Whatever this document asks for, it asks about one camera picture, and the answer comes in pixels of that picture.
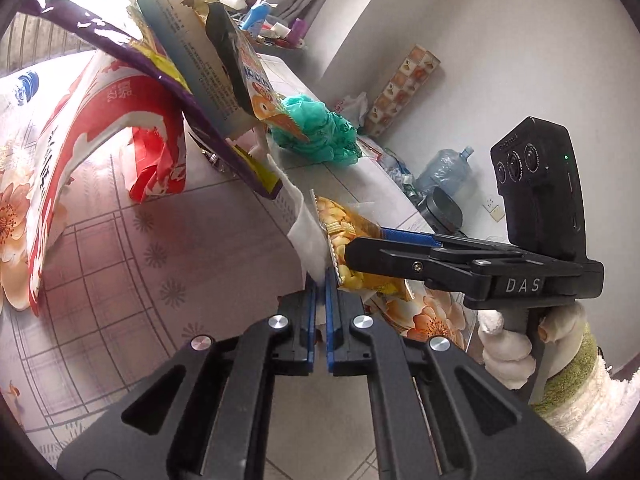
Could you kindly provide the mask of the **white gloved right hand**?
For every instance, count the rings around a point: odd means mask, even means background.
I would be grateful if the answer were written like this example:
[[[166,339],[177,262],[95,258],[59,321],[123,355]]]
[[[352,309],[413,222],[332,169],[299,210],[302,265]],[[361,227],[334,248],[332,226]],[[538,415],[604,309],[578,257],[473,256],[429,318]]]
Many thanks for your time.
[[[533,343],[525,335],[507,330],[497,310],[478,312],[478,336],[483,345],[484,367],[506,388],[522,388],[536,370]],[[582,345],[587,325],[586,310],[580,302],[553,308],[539,323],[537,335],[545,344],[555,344],[549,375],[567,367]]]

